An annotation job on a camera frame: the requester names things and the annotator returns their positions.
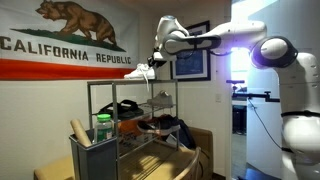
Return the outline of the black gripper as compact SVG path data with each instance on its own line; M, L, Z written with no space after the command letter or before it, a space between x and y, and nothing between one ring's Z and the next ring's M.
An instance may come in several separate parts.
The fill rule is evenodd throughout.
M147 58L147 64L149 67L154 67L157 63L157 57L159 56L158 51L154 51L150 57Z

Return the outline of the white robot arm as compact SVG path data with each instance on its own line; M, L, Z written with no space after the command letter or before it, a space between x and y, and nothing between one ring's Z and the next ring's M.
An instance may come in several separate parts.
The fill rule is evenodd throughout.
M176 17L166 15L159 21L148 64L159 67L175 61L182 52L195 50L226 56L235 47L249 50L255 68L272 68L277 73L283 180L319 180L320 66L314 55L298 51L283 36L269 36L262 21L231 21L192 35Z

